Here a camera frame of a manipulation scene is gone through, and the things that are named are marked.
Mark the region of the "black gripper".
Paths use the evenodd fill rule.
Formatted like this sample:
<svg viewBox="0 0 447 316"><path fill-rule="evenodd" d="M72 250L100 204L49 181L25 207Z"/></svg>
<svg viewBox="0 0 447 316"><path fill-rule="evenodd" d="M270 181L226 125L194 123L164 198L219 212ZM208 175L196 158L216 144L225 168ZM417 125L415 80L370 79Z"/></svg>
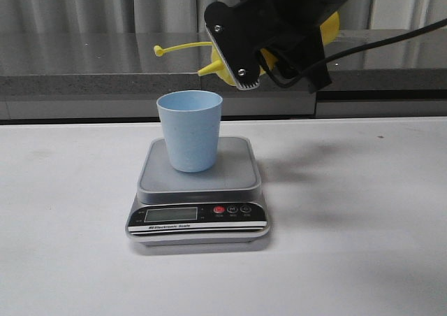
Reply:
<svg viewBox="0 0 447 316"><path fill-rule="evenodd" d="M309 92L328 86L321 25L348 0L215 1L205 27L236 88L256 89L261 71L279 87L305 79Z"/></svg>

